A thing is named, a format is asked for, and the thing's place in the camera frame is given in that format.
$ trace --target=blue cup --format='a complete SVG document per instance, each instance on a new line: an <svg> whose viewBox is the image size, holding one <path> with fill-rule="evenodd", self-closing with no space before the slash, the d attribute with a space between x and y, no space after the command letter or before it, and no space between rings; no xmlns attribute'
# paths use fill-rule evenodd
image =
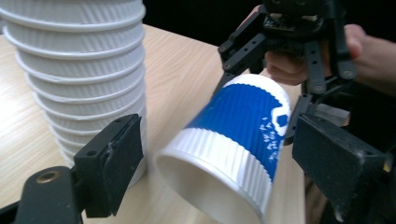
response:
<svg viewBox="0 0 396 224"><path fill-rule="evenodd" d="M263 223L290 118L272 79L241 75L154 155L167 183L222 223Z"/></svg>

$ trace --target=stacked white cup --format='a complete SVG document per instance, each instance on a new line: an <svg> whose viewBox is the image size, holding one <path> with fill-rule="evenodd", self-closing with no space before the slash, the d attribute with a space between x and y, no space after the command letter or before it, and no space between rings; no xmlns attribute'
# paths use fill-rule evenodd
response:
<svg viewBox="0 0 396 224"><path fill-rule="evenodd" d="M137 113L147 147L142 0L0 0L36 102L67 164L111 121ZM140 162L131 185L146 170Z"/></svg>

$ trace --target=wooden table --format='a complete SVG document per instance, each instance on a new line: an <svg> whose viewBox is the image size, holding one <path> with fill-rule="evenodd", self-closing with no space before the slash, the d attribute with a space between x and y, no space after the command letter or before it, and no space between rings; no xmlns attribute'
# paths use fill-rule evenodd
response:
<svg viewBox="0 0 396 224"><path fill-rule="evenodd" d="M85 223L218 223L184 201L155 172L150 157L162 149L208 102L222 74L217 47L145 26L148 97L148 170L123 199L116 217ZM32 174L65 165L54 137L15 61L15 48L0 36L0 207L21 197ZM298 87L284 86L295 103ZM267 223L304 223L303 172L284 147Z"/></svg>

